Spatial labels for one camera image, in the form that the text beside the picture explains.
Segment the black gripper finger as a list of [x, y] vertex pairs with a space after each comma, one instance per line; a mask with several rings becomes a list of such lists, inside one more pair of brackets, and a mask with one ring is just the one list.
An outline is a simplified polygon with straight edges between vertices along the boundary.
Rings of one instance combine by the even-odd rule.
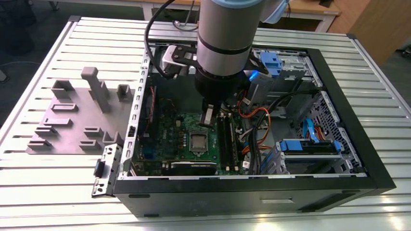
[[214, 105], [209, 104], [206, 110], [201, 116], [201, 123], [199, 125], [203, 127], [213, 127], [214, 126]]

